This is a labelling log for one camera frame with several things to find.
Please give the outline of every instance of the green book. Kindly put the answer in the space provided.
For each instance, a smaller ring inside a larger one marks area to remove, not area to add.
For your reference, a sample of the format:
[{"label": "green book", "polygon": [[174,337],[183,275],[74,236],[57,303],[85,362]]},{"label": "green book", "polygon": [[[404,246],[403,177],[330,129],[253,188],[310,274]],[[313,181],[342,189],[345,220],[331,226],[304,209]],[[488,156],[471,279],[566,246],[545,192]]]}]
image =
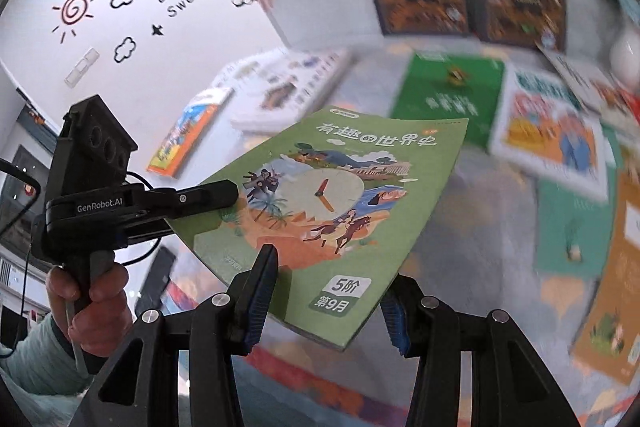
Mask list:
[{"label": "green book", "polygon": [[485,149],[504,64],[468,55],[415,54],[391,118],[468,118],[465,142]]},{"label": "green book", "polygon": [[596,203],[554,182],[538,181],[538,247],[535,267],[541,272],[597,279],[609,255],[616,208],[616,165],[622,153],[616,133],[603,127],[609,201]]},{"label": "green book", "polygon": [[466,124],[323,109],[205,180],[236,183],[234,207],[170,225],[226,284],[252,267],[262,245],[274,245],[270,312],[344,349],[431,216]]}]

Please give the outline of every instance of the clock face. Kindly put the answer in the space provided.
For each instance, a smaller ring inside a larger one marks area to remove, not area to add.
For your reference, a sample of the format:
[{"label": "clock face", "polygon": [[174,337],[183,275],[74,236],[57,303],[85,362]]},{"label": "clock face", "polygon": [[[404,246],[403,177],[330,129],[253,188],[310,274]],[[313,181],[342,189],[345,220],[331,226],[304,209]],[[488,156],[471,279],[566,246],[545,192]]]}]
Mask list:
[{"label": "clock face", "polygon": [[351,172],[313,169],[280,181],[276,195],[286,200],[290,212],[304,212],[318,221],[331,221],[344,214],[362,197],[364,183]]}]

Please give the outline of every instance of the orange clock hand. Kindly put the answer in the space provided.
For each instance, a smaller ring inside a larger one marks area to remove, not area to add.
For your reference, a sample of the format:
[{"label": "orange clock hand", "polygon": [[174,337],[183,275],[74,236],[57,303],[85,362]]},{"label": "orange clock hand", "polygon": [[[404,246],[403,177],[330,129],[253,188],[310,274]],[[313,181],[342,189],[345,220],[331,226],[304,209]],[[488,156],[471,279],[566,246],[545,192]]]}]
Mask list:
[{"label": "orange clock hand", "polygon": [[326,184],[329,182],[329,179],[325,179],[321,184],[320,184],[320,188],[318,188],[318,190],[316,190],[316,196],[319,198],[320,196],[322,196],[324,194],[324,190],[326,188]]},{"label": "orange clock hand", "polygon": [[322,204],[324,204],[324,206],[329,212],[335,212],[334,208],[331,206],[331,203],[329,203],[329,201],[327,201],[324,196],[319,196],[318,199],[322,201]]}]

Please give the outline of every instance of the black cable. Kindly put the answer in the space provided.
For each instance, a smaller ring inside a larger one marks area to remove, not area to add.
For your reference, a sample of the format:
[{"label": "black cable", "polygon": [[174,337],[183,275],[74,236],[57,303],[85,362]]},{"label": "black cable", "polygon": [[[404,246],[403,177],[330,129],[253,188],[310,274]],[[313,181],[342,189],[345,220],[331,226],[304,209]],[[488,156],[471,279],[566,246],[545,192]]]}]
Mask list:
[{"label": "black cable", "polygon": [[[14,178],[17,178],[18,180],[20,180],[21,182],[23,182],[23,183],[25,183],[27,185],[31,185],[31,187],[33,187],[34,191],[35,191],[35,194],[33,195],[33,198],[31,198],[31,200],[27,204],[25,204],[24,208],[15,215],[14,219],[9,221],[9,223],[2,230],[0,230],[0,237],[2,237],[2,234],[4,234],[12,226],[14,226],[14,224],[17,223],[18,220],[24,214],[29,212],[29,209],[38,200],[38,197],[39,197],[39,195],[40,195],[40,193],[42,191],[42,188],[40,187],[40,184],[34,178],[32,178],[26,172],[21,171],[19,168],[17,168],[16,166],[12,165],[8,161],[3,160],[2,158],[0,158],[0,172],[4,172],[8,176],[12,176]],[[24,299],[25,299],[25,296],[26,296],[26,293],[27,293],[27,277],[28,277],[28,268],[29,268],[29,259],[30,259],[30,257],[31,257],[31,248],[29,248],[29,250],[27,251],[27,256],[26,256],[26,258],[24,260],[24,277],[22,279],[22,297],[20,298],[20,318],[24,317]],[[14,354],[15,348],[18,347],[18,336],[19,336],[19,334],[20,334],[20,326],[18,325],[18,330],[15,332],[14,345],[12,346],[11,351],[9,351],[8,353],[5,353],[4,355],[0,355],[0,359],[8,359],[12,354]]]},{"label": "black cable", "polygon": [[[146,181],[142,176],[140,176],[140,174],[137,174],[136,172],[127,171],[127,176],[132,176],[133,178],[143,182],[143,184],[145,184],[145,187],[148,188],[149,190],[153,190],[154,189],[151,186],[151,183]],[[131,266],[132,264],[140,263],[140,261],[144,261],[147,257],[149,257],[152,253],[154,253],[154,251],[156,250],[156,248],[158,248],[159,245],[160,245],[160,238],[158,237],[156,239],[156,242],[153,244],[153,246],[149,250],[147,250],[146,253],[142,254],[140,257],[136,257],[135,259],[131,259],[131,261],[126,261],[125,263],[122,263],[122,265],[123,266]]]}]

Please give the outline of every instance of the sun wall decal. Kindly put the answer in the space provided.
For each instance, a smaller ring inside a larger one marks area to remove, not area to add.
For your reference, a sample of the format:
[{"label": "sun wall decal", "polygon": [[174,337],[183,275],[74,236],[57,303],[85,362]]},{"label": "sun wall decal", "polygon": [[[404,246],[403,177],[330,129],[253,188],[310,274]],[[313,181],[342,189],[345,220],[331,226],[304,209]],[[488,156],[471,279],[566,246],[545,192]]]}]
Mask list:
[{"label": "sun wall decal", "polygon": [[[87,13],[89,10],[89,4],[91,4],[95,0],[66,0],[62,6],[52,6],[52,10],[58,10],[60,12],[60,20],[62,20],[62,24],[64,26],[73,26],[74,24],[78,24],[85,17],[89,19],[93,19],[94,16],[90,13]],[[66,29],[62,26],[62,36],[60,37],[60,44],[65,41]],[[51,33],[55,33],[58,29],[60,29],[61,25],[59,24],[55,28],[51,30]],[[71,34],[75,37],[76,30],[71,28]]]}]

